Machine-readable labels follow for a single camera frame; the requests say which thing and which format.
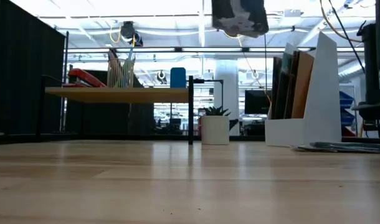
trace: blue object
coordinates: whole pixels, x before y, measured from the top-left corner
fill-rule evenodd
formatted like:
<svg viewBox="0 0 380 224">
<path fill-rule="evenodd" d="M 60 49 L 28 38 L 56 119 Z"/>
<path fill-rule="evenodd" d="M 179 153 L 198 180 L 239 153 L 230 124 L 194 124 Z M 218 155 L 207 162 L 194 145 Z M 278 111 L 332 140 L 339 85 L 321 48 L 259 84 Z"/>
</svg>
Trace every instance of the blue object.
<svg viewBox="0 0 380 224">
<path fill-rule="evenodd" d="M 171 88 L 186 87 L 186 69 L 172 68 L 171 69 Z"/>
<path fill-rule="evenodd" d="M 349 96 L 348 94 L 344 93 L 343 91 L 340 91 L 340 105 L 341 109 L 350 109 L 353 104 L 353 97 Z"/>
<path fill-rule="evenodd" d="M 353 114 L 347 112 L 346 110 L 341 110 L 341 125 L 342 127 L 351 126 L 353 124 L 355 117 Z"/>
</svg>

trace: potted plant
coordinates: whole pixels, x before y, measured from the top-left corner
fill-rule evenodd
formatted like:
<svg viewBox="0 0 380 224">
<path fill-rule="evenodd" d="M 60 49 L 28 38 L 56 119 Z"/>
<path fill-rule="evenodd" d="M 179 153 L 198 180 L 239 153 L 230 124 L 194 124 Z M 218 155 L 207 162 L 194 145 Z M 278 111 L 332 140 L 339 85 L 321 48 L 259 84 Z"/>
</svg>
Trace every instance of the potted plant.
<svg viewBox="0 0 380 224">
<path fill-rule="evenodd" d="M 201 118 L 201 139 L 203 144 L 229 144 L 229 131 L 239 121 L 229 121 L 230 113 L 222 107 L 205 108 L 206 115 Z"/>
</svg>

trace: black partition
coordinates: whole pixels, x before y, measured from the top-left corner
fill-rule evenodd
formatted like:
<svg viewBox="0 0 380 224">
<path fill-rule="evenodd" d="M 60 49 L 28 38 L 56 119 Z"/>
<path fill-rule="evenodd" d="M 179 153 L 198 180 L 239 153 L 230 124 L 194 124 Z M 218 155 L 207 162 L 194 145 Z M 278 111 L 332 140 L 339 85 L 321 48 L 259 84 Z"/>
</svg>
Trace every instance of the black partition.
<svg viewBox="0 0 380 224">
<path fill-rule="evenodd" d="M 40 76 L 62 79 L 64 41 L 62 34 L 11 1 L 0 1 L 0 131 L 35 133 Z M 47 95 L 44 106 L 44 133 L 59 131 L 60 98 Z"/>
<path fill-rule="evenodd" d="M 86 72 L 107 83 L 106 71 Z M 136 77 L 133 88 L 143 88 Z M 80 103 L 68 100 L 65 130 L 70 133 L 81 133 L 82 123 L 82 134 L 150 135 L 154 126 L 153 111 L 152 103 Z"/>
</svg>

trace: white plant pot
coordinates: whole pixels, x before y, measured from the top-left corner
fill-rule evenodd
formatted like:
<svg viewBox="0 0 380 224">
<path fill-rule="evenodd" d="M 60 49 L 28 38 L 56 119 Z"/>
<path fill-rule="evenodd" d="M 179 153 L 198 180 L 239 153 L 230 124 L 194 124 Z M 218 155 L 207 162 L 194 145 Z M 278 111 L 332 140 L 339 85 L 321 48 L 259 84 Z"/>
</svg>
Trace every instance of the white plant pot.
<svg viewBox="0 0 380 224">
<path fill-rule="evenodd" d="M 203 144 L 229 144 L 229 117 L 203 116 L 201 119 L 201 139 Z"/>
</svg>

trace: hanging camera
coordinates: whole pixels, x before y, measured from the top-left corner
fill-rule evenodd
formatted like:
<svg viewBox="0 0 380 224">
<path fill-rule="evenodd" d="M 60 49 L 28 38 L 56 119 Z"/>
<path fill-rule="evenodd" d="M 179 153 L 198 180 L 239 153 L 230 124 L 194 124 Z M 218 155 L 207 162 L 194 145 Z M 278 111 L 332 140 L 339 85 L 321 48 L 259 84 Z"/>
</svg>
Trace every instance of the hanging camera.
<svg viewBox="0 0 380 224">
<path fill-rule="evenodd" d="M 158 80 L 158 81 L 160 82 L 160 84 L 162 84 L 162 85 L 167 84 L 167 80 L 166 80 L 165 73 L 163 73 L 162 70 L 157 74 L 157 80 Z"/>
<path fill-rule="evenodd" d="M 121 27 L 121 35 L 128 44 L 133 45 L 133 37 L 135 37 L 135 47 L 143 46 L 143 40 L 141 39 L 140 34 L 133 27 L 132 21 L 123 22 L 123 26 Z"/>
</svg>

